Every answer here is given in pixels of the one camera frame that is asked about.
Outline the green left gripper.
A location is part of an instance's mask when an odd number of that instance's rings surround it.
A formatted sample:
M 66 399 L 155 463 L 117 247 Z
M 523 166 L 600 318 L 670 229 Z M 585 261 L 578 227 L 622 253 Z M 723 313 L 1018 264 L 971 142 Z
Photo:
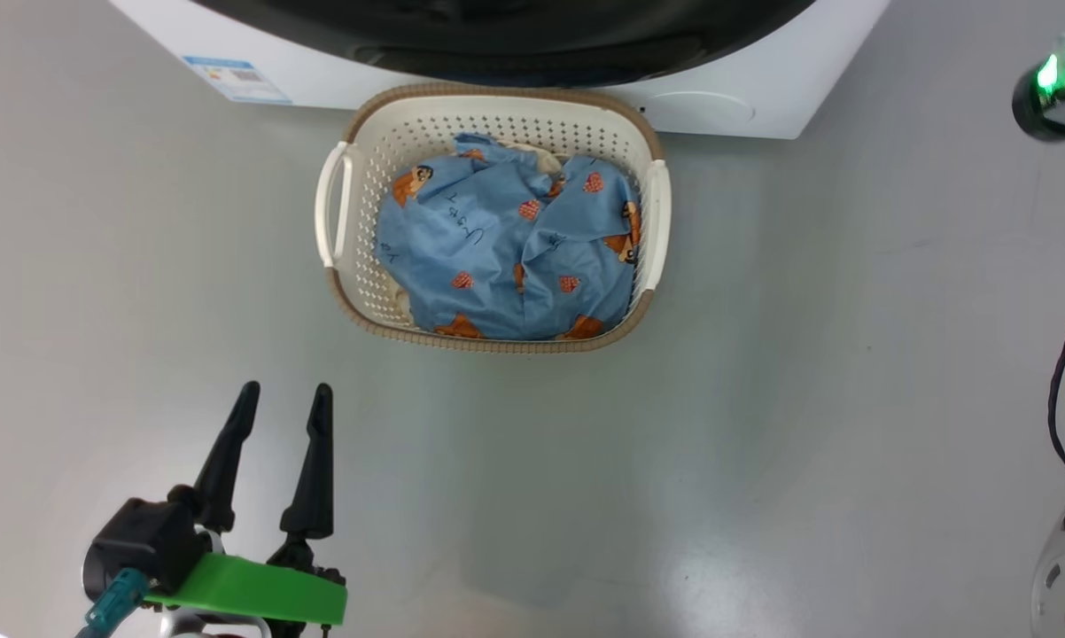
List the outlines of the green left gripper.
M 203 509 L 197 525 L 228 533 L 236 523 L 232 500 L 245 441 L 253 432 L 260 385 L 242 386 L 195 481 Z M 334 533 L 334 405 L 330 385 L 316 387 L 309 412 L 308 447 L 297 488 L 281 518 L 285 541 L 265 563 L 209 552 L 194 531 L 146 534 L 143 571 L 163 606 L 163 637 L 213 637 L 213 626 L 253 627 L 260 637 L 300 637 L 317 626 L 323 637 L 345 620 L 346 580 L 320 568 L 310 541 Z

